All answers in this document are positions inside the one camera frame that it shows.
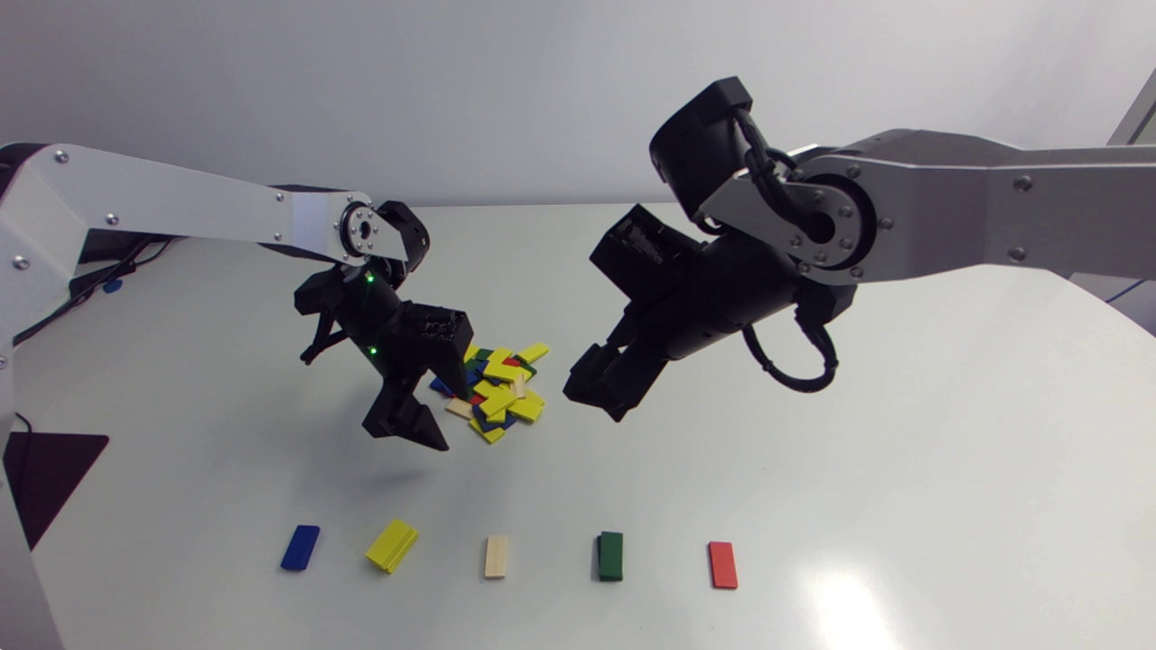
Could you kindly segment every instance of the white wall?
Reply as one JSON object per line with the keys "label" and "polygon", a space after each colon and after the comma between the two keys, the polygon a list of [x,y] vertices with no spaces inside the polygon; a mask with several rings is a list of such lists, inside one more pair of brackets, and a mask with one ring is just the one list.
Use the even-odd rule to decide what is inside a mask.
{"label": "white wall", "polygon": [[783,148],[895,126],[1102,145],[1150,3],[3,0],[0,142],[416,205],[668,200],[654,130],[739,74]]}

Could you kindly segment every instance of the red block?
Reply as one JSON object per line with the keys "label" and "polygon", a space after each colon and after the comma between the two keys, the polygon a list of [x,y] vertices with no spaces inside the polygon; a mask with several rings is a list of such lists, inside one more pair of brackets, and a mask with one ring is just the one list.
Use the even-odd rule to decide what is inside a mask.
{"label": "red block", "polygon": [[711,552],[711,577],[714,589],[739,589],[739,574],[734,570],[734,549],[729,541],[712,541],[707,545]]}

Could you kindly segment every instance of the wooden block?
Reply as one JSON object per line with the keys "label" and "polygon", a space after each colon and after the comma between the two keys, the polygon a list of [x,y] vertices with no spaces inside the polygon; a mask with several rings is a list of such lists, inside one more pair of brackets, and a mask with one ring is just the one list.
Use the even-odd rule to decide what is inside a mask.
{"label": "wooden block", "polygon": [[313,555],[313,545],[317,544],[317,535],[321,529],[318,526],[297,526],[286,555],[281,559],[281,568],[290,571],[304,571],[309,566],[309,557]]}
{"label": "wooden block", "polygon": [[516,400],[509,407],[506,412],[518,418],[519,420],[525,420],[527,422],[536,422],[542,415],[542,404],[531,400],[529,398]]}
{"label": "wooden block", "polygon": [[711,553],[711,579],[714,589],[739,589],[739,574],[734,570],[734,549],[729,541],[706,545]]}
{"label": "wooden block", "polygon": [[510,348],[497,348],[494,352],[491,352],[486,360],[494,365],[501,365],[502,362],[505,361],[506,359],[510,359],[510,355],[512,354],[513,350]]}
{"label": "wooden block", "polygon": [[450,404],[445,405],[445,409],[453,413],[458,418],[465,418],[466,420],[474,416],[474,408],[469,405],[469,402],[458,398],[451,399]]}
{"label": "wooden block", "polygon": [[622,581],[622,533],[602,531],[598,535],[598,579]]}
{"label": "wooden block", "polygon": [[496,390],[498,390],[498,387],[489,382],[479,382],[474,385],[474,392],[484,398],[489,398]]}
{"label": "wooden block", "polygon": [[506,390],[504,387],[494,389],[486,401],[480,406],[482,407],[482,413],[486,414],[487,420],[492,418],[498,411],[505,411],[511,404],[518,399],[518,396],[513,394],[513,391]]}
{"label": "wooden block", "polygon": [[505,577],[509,545],[510,538],[504,534],[491,534],[486,538],[486,569],[482,575],[488,579]]}
{"label": "wooden block", "polygon": [[550,352],[550,348],[546,344],[534,344],[528,348],[518,353],[518,359],[525,361],[526,363],[533,363],[539,359],[546,356],[546,353]]}
{"label": "wooden block", "polygon": [[523,374],[528,374],[521,368],[516,368],[513,365],[506,365],[505,363],[494,363],[490,361],[482,369],[482,375],[489,379],[498,379],[499,382],[513,382]]}
{"label": "wooden block", "polygon": [[394,519],[381,531],[377,541],[369,547],[365,556],[383,571],[392,574],[415,541],[417,541],[417,531],[401,519]]}

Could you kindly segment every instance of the table surface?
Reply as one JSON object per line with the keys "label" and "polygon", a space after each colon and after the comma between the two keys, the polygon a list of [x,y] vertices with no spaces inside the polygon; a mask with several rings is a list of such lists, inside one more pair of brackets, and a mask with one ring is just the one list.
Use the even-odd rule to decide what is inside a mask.
{"label": "table surface", "polygon": [[[624,298],[587,260],[627,206],[421,209],[405,298],[475,341],[553,347],[542,419],[488,446],[421,387],[451,450],[372,440],[349,345],[297,360],[321,265],[185,241],[17,350],[39,430],[111,443],[34,556],[69,648],[1151,648],[1156,342],[1052,274],[868,285],[832,387],[770,381],[732,337],[615,424],[562,397]],[[684,219],[657,206],[672,223]],[[815,352],[788,313],[780,367]],[[401,518],[393,575],[363,556]],[[279,568],[297,524],[321,534]],[[625,533],[625,581],[592,576]],[[509,577],[482,579],[488,534]],[[711,589],[706,544],[740,588]]]}

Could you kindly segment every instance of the yellow block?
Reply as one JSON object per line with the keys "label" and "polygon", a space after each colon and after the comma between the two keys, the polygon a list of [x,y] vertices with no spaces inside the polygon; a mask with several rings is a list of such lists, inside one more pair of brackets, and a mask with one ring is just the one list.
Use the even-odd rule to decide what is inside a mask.
{"label": "yellow block", "polygon": [[417,531],[401,519],[394,519],[381,531],[373,546],[369,547],[365,556],[383,571],[392,574],[415,541]]}
{"label": "yellow block", "polygon": [[546,356],[546,353],[550,352],[550,348],[546,347],[546,344],[534,344],[528,348],[518,353],[518,359],[525,361],[526,363],[533,363],[539,359]]}
{"label": "yellow block", "polygon": [[514,418],[526,420],[527,422],[534,422],[542,414],[542,408],[546,407],[544,402],[531,401],[527,399],[519,399],[518,401],[510,405],[506,409]]}
{"label": "yellow block", "polygon": [[494,394],[494,391],[496,390],[498,390],[498,387],[489,382],[477,382],[474,385],[474,392],[487,398]]}
{"label": "yellow block", "polygon": [[502,427],[498,427],[497,429],[490,429],[489,431],[483,431],[482,424],[481,422],[477,421],[477,418],[474,418],[473,420],[469,421],[469,428],[477,431],[477,435],[486,438],[486,442],[490,444],[498,442],[499,440],[502,440],[502,436],[505,435],[505,429],[503,429]]}
{"label": "yellow block", "polygon": [[518,396],[510,392],[510,390],[502,386],[495,387],[490,397],[486,398],[486,401],[481,404],[482,413],[486,414],[486,420],[491,421],[490,418],[494,416],[498,411],[504,411],[507,406],[514,402]]}
{"label": "yellow block", "polygon": [[513,350],[510,348],[497,348],[490,353],[490,357],[486,360],[486,363],[495,363],[501,365],[503,361],[510,359]]}
{"label": "yellow block", "polygon": [[486,370],[482,370],[482,375],[491,379],[501,379],[503,382],[513,382],[518,377],[529,375],[529,370],[524,370],[514,365],[506,365],[505,363],[487,363]]}

